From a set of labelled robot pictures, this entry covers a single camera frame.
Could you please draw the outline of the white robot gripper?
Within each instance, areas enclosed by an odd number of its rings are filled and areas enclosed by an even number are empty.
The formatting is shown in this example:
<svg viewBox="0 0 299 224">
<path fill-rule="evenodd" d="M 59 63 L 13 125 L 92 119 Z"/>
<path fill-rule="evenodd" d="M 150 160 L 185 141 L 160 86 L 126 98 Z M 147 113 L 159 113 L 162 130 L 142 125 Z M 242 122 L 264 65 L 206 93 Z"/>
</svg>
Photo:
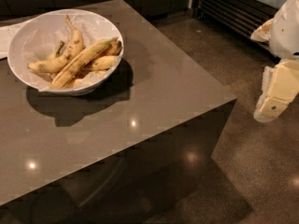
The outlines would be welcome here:
<svg viewBox="0 0 299 224">
<path fill-rule="evenodd" d="M 275 16 L 259 26 L 251 40 L 268 44 L 283 60 L 263 70 L 262 94 L 253 117 L 266 123 L 281 115 L 299 93 L 299 0 L 286 0 Z"/>
</svg>

